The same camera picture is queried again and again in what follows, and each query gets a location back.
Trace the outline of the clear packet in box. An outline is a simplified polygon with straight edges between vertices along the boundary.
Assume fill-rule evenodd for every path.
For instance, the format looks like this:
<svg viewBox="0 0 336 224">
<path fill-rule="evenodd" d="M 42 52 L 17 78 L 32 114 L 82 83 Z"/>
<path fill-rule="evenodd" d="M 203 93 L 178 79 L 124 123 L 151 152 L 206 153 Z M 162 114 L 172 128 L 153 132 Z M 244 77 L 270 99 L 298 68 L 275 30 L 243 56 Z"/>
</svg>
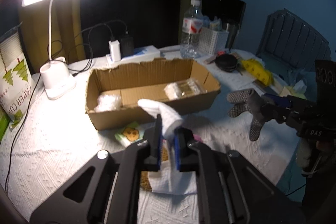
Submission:
<svg viewBox="0 0 336 224">
<path fill-rule="evenodd" d="M 169 83 L 163 90 L 170 101 L 189 98 L 206 92 L 198 81 L 193 78 Z"/>
</svg>

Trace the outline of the black round dish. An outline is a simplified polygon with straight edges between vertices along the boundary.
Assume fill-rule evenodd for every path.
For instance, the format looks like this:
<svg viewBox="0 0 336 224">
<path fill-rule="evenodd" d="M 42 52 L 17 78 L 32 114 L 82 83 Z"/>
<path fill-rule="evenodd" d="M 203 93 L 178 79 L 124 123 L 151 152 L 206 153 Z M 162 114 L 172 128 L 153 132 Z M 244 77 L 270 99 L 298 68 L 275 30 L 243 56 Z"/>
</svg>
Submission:
<svg viewBox="0 0 336 224">
<path fill-rule="evenodd" d="M 225 72 L 233 72 L 237 69 L 238 60 L 231 54 L 224 53 L 215 58 L 215 64 L 219 69 Z"/>
</svg>

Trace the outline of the white sock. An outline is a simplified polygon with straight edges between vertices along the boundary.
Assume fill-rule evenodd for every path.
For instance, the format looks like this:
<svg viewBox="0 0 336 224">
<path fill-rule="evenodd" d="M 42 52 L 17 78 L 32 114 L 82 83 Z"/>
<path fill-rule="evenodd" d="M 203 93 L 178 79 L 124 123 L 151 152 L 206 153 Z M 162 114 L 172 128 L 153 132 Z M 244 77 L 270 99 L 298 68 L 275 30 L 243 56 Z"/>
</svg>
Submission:
<svg viewBox="0 0 336 224">
<path fill-rule="evenodd" d="M 138 100 L 138 106 L 153 118 L 160 114 L 162 118 L 162 136 L 165 140 L 172 143 L 174 130 L 183 124 L 182 117 L 169 105 L 149 99 Z"/>
</svg>

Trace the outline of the dark blue chair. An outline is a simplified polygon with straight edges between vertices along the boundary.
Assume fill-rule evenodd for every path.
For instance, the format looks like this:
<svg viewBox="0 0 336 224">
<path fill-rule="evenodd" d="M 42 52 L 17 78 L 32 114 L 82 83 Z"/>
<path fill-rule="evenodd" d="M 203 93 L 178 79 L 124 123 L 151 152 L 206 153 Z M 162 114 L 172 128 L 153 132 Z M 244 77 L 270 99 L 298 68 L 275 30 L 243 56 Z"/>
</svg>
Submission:
<svg viewBox="0 0 336 224">
<path fill-rule="evenodd" d="M 316 60 L 330 60 L 329 42 L 310 24 L 287 9 L 268 15 L 257 56 L 276 73 L 315 71 Z"/>
</svg>

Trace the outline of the yellow plastic bag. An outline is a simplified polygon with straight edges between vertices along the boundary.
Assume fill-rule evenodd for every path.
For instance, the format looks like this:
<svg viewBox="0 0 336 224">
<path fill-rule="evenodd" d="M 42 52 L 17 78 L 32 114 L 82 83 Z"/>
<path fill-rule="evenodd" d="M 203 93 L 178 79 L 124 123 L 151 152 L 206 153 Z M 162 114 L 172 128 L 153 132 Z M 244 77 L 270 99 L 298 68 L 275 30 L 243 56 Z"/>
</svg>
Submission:
<svg viewBox="0 0 336 224">
<path fill-rule="evenodd" d="M 253 77 L 259 80 L 265 86 L 273 84 L 272 73 L 265 69 L 264 66 L 255 59 L 247 59 L 240 61 L 243 68 Z"/>
</svg>

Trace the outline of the white paper towel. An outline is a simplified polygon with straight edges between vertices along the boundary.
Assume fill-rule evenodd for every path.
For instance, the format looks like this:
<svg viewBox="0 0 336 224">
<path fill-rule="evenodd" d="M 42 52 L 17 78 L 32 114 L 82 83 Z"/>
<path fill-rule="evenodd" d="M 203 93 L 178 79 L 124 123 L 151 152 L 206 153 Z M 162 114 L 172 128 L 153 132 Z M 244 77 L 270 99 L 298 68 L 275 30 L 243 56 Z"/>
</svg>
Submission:
<svg viewBox="0 0 336 224">
<path fill-rule="evenodd" d="M 168 159 L 161 161 L 158 172 L 149 172 L 148 179 L 153 193 L 190 195 L 197 193 L 195 172 L 179 172 L 175 163 L 174 149 L 163 141 L 162 152 Z"/>
</svg>

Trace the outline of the white fluffy item in box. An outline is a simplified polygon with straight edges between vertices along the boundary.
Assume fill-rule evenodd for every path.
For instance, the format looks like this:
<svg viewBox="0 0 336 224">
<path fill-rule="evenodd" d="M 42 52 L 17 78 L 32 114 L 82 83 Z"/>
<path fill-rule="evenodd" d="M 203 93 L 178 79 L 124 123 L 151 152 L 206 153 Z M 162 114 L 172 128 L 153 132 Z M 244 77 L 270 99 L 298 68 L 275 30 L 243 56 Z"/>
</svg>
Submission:
<svg viewBox="0 0 336 224">
<path fill-rule="evenodd" d="M 97 98 L 95 112 L 119 110 L 122 106 L 120 94 L 100 94 Z"/>
</svg>

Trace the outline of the grey dotted glove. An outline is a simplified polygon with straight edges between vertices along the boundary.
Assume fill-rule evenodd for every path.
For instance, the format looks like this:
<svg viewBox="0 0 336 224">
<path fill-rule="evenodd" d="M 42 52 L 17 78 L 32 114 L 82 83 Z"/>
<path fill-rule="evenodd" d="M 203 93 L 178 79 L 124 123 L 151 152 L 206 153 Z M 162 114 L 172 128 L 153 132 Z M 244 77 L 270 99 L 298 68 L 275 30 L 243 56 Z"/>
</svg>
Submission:
<svg viewBox="0 0 336 224">
<path fill-rule="evenodd" d="M 256 141 L 260 136 L 260 131 L 266 122 L 266 118 L 261 113 L 261 107 L 265 101 L 254 89 L 237 90 L 227 94 L 227 102 L 233 104 L 228 111 L 228 116 L 236 118 L 244 112 L 252 114 L 252 122 L 249 131 L 249 140 Z"/>
</svg>

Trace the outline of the white flat box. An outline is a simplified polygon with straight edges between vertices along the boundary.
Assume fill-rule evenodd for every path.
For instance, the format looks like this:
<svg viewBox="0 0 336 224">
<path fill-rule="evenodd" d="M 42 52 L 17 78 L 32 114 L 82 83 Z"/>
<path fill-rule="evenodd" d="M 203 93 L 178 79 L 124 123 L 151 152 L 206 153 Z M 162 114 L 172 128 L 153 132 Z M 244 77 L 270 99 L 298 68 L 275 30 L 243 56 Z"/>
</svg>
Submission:
<svg viewBox="0 0 336 224">
<path fill-rule="evenodd" d="M 136 48 L 134 50 L 134 55 L 123 57 L 120 61 L 113 61 L 110 54 L 106 55 L 106 59 L 109 65 L 140 63 L 143 61 L 152 61 L 160 57 L 161 57 L 161 51 L 157 49 L 155 46 L 145 46 L 141 48 Z"/>
</svg>

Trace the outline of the white charger adapter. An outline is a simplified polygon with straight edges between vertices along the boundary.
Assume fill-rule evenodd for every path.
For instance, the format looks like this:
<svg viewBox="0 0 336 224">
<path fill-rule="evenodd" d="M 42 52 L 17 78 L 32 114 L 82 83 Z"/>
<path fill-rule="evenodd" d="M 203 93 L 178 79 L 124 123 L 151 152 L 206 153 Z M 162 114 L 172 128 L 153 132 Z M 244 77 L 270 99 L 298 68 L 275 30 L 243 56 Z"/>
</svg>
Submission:
<svg viewBox="0 0 336 224">
<path fill-rule="evenodd" d="M 121 60 L 120 42 L 118 40 L 109 41 L 110 58 L 113 62 Z"/>
</svg>

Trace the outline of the cookie tissue pack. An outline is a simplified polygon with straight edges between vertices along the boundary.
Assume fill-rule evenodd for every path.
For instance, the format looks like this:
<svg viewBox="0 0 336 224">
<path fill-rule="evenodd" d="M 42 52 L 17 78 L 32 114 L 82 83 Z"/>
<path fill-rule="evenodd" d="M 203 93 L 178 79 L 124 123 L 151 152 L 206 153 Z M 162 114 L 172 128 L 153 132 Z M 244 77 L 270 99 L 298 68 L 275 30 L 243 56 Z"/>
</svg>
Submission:
<svg viewBox="0 0 336 224">
<path fill-rule="evenodd" d="M 137 122 L 131 122 L 119 132 L 115 133 L 114 136 L 123 147 L 127 147 L 132 143 L 141 140 L 143 138 L 144 131 L 144 128 Z"/>
</svg>

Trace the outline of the clear water bottle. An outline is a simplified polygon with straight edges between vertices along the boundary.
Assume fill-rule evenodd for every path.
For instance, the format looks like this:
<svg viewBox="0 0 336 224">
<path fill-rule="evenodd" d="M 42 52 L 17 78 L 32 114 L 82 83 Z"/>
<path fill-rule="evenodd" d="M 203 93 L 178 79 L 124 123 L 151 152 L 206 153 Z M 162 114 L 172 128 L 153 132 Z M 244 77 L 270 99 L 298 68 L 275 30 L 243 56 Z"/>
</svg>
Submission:
<svg viewBox="0 0 336 224">
<path fill-rule="evenodd" d="M 180 54 L 184 59 L 195 59 L 199 56 L 198 44 L 203 27 L 201 1 L 191 0 L 189 9 L 183 15 Z"/>
</svg>

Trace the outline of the white plastic basket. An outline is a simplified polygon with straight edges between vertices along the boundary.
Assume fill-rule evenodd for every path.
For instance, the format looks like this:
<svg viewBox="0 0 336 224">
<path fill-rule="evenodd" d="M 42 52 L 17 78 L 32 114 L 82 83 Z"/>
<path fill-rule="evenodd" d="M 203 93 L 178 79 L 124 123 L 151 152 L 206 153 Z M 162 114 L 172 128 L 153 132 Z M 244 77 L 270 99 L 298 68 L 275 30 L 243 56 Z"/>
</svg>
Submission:
<svg viewBox="0 0 336 224">
<path fill-rule="evenodd" d="M 199 38 L 198 49 L 209 55 L 214 55 L 220 51 L 224 51 L 228 35 L 229 32 L 225 30 L 214 31 L 203 27 Z"/>
</svg>

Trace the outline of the black power adapter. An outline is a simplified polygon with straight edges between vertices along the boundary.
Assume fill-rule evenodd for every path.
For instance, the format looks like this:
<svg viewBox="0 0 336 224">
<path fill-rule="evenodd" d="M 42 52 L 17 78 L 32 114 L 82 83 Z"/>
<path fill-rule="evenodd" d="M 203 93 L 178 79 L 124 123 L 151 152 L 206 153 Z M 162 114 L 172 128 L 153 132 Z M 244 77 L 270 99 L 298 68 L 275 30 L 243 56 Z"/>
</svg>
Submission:
<svg viewBox="0 0 336 224">
<path fill-rule="evenodd" d="M 123 36 L 119 42 L 122 58 L 134 55 L 134 42 L 131 36 Z"/>
</svg>

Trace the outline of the paper cup package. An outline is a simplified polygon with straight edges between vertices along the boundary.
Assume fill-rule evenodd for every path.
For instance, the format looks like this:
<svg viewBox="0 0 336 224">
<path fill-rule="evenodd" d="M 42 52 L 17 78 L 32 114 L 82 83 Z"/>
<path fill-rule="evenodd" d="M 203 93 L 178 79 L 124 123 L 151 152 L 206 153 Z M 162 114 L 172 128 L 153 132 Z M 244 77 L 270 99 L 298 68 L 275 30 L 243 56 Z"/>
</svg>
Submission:
<svg viewBox="0 0 336 224">
<path fill-rule="evenodd" d="M 14 129 L 34 102 L 35 81 L 25 58 L 19 27 L 15 26 L 1 36 L 1 107 L 9 116 Z"/>
</svg>

